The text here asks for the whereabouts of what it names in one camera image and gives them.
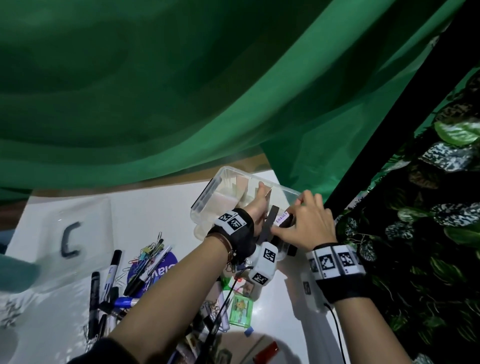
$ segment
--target hand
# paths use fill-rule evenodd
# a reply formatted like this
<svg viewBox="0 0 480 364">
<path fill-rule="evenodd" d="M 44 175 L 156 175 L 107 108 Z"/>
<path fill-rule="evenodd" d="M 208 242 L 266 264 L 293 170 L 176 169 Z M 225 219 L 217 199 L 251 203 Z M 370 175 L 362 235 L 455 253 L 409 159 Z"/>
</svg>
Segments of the hand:
<svg viewBox="0 0 480 364">
<path fill-rule="evenodd" d="M 337 242 L 332 212 L 324 208 L 321 194 L 314 197 L 310 191 L 304 191 L 287 212 L 296 217 L 295 226 L 289 229 L 272 227 L 272 234 L 283 241 L 308 251 L 317 245 Z"/>
<path fill-rule="evenodd" d="M 267 195 L 269 192 L 270 188 L 265 186 L 263 182 L 258 182 L 258 190 L 255 199 L 243 208 L 255 223 L 254 236 L 258 236 L 262 231 L 262 226 L 264 225 L 268 209 Z"/>
</svg>

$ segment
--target red object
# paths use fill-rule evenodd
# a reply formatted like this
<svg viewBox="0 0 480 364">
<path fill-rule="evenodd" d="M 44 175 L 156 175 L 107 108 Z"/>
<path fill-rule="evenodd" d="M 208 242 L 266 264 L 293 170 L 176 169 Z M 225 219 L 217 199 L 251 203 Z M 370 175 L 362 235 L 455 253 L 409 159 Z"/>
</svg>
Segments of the red object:
<svg viewBox="0 0 480 364">
<path fill-rule="evenodd" d="M 272 342 L 265 349 L 253 357 L 255 364 L 267 364 L 278 352 L 276 341 Z"/>
</svg>

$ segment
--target blue sticky note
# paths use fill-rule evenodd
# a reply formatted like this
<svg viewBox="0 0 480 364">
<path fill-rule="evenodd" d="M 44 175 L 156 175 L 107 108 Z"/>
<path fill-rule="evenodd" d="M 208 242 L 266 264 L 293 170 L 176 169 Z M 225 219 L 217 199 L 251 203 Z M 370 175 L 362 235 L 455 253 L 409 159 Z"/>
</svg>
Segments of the blue sticky note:
<svg viewBox="0 0 480 364">
<path fill-rule="evenodd" d="M 248 329 L 244 331 L 246 337 L 249 337 L 253 332 L 253 328 L 250 326 Z"/>
</svg>

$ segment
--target wire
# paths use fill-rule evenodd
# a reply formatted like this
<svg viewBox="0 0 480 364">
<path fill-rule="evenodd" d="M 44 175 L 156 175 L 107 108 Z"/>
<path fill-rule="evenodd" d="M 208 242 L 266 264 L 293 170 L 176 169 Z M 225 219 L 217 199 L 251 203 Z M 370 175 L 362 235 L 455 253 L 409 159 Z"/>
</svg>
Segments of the wire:
<svg viewBox="0 0 480 364">
<path fill-rule="evenodd" d="M 338 328 L 338 323 L 336 321 L 335 314 L 333 313 L 332 308 L 327 303 L 324 303 L 324 306 L 330 310 L 330 312 L 332 313 L 333 319 L 335 320 L 336 333 L 338 335 L 338 342 L 340 343 L 340 351 L 342 352 L 343 363 L 347 364 L 347 361 L 345 360 L 345 354 L 343 354 L 342 337 L 340 336 L 340 329 Z"/>
<path fill-rule="evenodd" d="M 216 315 L 215 320 L 213 321 L 212 329 L 208 333 L 205 339 L 205 343 L 202 345 L 202 349 L 200 350 L 200 354 L 198 355 L 197 360 L 195 360 L 195 364 L 204 364 L 206 362 L 206 359 L 208 357 L 208 351 L 210 350 L 210 347 L 213 345 L 215 334 L 218 331 L 218 327 L 220 326 L 219 322 L 221 321 L 222 311 L 225 305 L 228 303 L 228 299 L 230 298 L 230 295 L 232 294 L 233 289 L 235 288 L 235 285 L 237 284 L 237 281 L 239 280 L 241 274 L 245 270 L 252 269 L 252 268 L 253 267 L 245 267 L 235 275 L 235 282 L 233 282 L 232 288 L 230 288 L 230 291 L 228 292 L 225 302 L 223 302 L 222 307 L 220 307 L 220 310 L 218 311 L 218 314 Z"/>
</svg>

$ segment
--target black pole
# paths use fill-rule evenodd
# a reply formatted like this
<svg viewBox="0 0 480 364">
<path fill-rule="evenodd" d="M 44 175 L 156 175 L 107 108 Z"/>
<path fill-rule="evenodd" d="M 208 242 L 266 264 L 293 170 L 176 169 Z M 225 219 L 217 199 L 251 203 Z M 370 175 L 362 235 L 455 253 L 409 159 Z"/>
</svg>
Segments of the black pole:
<svg viewBox="0 0 480 364">
<path fill-rule="evenodd" d="M 480 5 L 467 0 L 334 189 L 336 218 L 480 60 Z M 393 131 L 394 125 L 401 125 Z"/>
</svg>

